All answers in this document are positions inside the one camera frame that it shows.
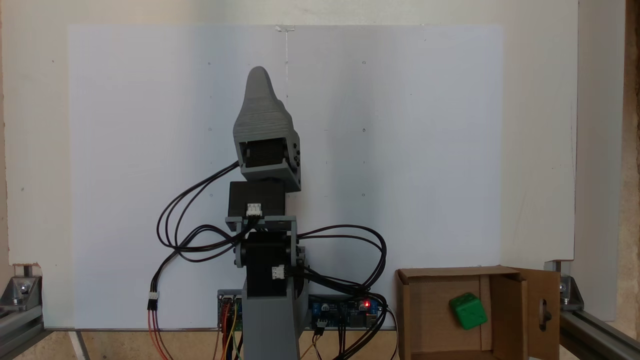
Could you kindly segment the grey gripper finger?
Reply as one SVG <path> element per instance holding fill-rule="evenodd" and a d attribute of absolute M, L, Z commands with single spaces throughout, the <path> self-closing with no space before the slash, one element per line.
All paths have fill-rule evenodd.
<path fill-rule="evenodd" d="M 284 139 L 286 144 L 286 160 L 293 171 L 299 171 L 301 166 L 300 137 L 295 130 L 293 117 L 286 109 L 282 100 L 278 100 L 279 109 L 285 119 Z"/>
<path fill-rule="evenodd" d="M 269 73 L 262 66 L 249 71 L 234 138 L 286 138 L 295 133 L 293 119 L 276 96 Z"/>

